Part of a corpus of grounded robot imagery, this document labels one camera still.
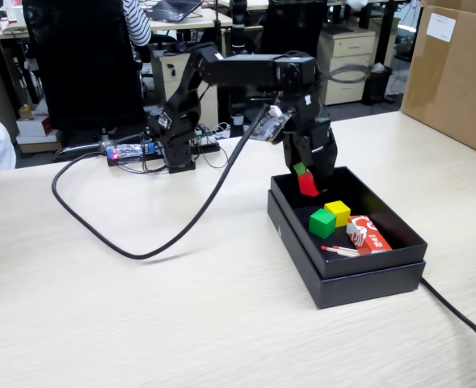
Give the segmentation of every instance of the robotic arm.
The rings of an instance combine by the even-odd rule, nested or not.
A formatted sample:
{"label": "robotic arm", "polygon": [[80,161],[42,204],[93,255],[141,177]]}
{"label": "robotic arm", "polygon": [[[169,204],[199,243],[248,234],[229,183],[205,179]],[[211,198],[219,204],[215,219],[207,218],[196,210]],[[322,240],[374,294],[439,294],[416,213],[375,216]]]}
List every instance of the robotic arm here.
{"label": "robotic arm", "polygon": [[158,120],[150,119],[151,137],[162,143],[169,166],[195,168],[190,140],[200,120],[198,88],[259,86],[271,91],[275,105],[265,108],[248,129],[251,138],[283,142],[284,159],[293,174],[302,162],[311,173],[316,196],[326,188],[335,167],[337,147],[329,119],[320,112],[320,74],[312,57],[301,55],[236,55],[224,58],[213,44],[198,44],[187,61],[177,91]]}

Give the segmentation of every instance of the red box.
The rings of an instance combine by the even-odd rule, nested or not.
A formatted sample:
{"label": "red box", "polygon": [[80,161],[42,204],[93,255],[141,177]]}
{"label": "red box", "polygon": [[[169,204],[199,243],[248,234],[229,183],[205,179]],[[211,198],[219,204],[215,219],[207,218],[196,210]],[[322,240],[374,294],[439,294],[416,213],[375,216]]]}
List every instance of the red box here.
{"label": "red box", "polygon": [[392,251],[367,216],[350,216],[346,232],[360,255]]}

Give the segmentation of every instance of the cardboard box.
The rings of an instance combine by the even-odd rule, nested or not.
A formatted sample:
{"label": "cardboard box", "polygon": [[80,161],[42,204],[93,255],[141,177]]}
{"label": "cardboard box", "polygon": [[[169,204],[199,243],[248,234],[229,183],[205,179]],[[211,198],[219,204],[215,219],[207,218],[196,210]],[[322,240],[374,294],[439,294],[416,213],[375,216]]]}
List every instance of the cardboard box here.
{"label": "cardboard box", "polygon": [[56,143],[61,140],[61,131],[52,129],[47,136],[17,136],[17,143],[22,144],[37,144],[37,143]]}
{"label": "cardboard box", "polygon": [[49,116],[21,117],[17,120],[20,136],[47,136],[51,128]]}
{"label": "cardboard box", "polygon": [[19,146],[23,154],[61,150],[61,143],[59,141],[53,143],[21,144]]}
{"label": "cardboard box", "polygon": [[476,0],[421,0],[421,6],[440,6],[476,14]]}
{"label": "cardboard box", "polygon": [[476,149],[476,0],[422,4],[401,110]]}

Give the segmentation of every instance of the laptop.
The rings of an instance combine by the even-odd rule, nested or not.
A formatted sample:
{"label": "laptop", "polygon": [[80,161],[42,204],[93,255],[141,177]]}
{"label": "laptop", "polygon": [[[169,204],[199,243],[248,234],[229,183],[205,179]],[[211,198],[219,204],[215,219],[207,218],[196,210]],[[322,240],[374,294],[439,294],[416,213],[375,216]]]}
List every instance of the laptop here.
{"label": "laptop", "polygon": [[152,20],[178,23],[201,5],[201,0],[161,0],[147,11],[146,15]]}

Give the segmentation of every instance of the black box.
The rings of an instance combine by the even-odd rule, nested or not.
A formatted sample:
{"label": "black box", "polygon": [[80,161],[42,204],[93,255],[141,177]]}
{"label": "black box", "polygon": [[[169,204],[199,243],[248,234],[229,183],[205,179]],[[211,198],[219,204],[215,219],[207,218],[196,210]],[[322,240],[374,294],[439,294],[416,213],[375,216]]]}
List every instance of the black box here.
{"label": "black box", "polygon": [[[346,227],[326,239],[309,232],[310,216],[341,200],[351,215],[368,216],[392,251],[344,257],[320,246],[354,248]],[[417,289],[423,275],[426,242],[346,167],[335,168],[330,189],[303,196],[293,175],[272,177],[268,214],[317,307],[324,309]]]}

